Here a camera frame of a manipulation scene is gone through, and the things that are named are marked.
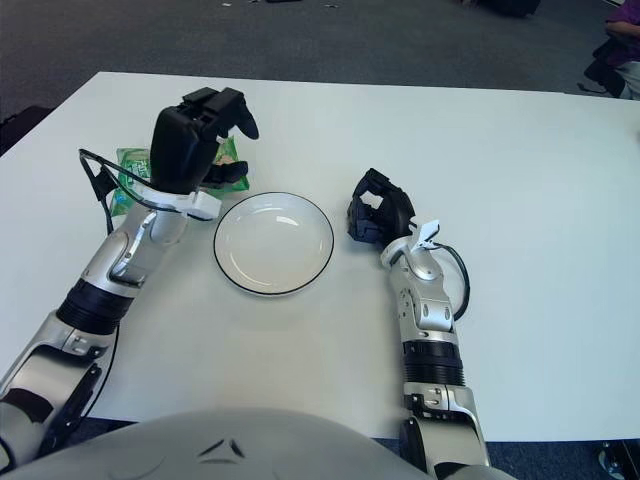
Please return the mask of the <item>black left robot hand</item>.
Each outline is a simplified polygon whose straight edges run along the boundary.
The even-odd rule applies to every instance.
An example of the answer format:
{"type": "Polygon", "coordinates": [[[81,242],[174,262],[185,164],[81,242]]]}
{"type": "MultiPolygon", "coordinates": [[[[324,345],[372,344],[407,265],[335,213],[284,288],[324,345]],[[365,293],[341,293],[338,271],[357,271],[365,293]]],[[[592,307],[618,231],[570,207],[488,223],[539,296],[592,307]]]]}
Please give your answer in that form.
{"type": "Polygon", "coordinates": [[[242,92],[204,87],[163,109],[150,149],[150,183],[158,191],[189,194],[199,187],[233,184],[248,173],[244,161],[217,165],[219,140],[238,128],[256,140],[259,130],[242,92]]]}

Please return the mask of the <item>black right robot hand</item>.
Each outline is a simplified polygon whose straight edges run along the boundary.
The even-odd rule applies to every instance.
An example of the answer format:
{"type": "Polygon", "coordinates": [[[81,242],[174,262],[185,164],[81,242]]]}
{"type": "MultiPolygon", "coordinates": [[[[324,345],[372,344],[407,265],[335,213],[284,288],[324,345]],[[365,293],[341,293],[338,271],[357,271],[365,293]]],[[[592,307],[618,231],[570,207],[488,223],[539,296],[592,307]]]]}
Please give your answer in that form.
{"type": "Polygon", "coordinates": [[[349,236],[358,242],[386,247],[392,241],[411,234],[415,216],[408,195],[374,168],[370,168],[356,185],[347,209],[349,236]],[[377,207],[365,204],[366,192],[382,199],[377,207]]]}

